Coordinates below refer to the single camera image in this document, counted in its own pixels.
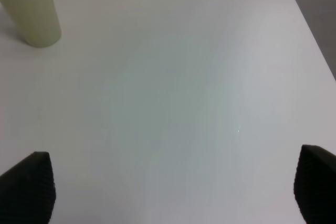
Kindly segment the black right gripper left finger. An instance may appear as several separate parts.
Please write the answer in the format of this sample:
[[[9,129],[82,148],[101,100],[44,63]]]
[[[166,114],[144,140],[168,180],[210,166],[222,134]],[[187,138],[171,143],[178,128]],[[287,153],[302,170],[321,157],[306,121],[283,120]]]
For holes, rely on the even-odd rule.
[[[55,201],[48,152],[33,152],[1,175],[1,223],[49,223]]]

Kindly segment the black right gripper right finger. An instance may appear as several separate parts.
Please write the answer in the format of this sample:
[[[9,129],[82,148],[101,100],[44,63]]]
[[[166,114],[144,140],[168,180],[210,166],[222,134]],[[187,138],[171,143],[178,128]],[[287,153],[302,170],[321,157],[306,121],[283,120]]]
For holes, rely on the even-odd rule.
[[[293,193],[306,223],[335,223],[335,155],[303,145]]]

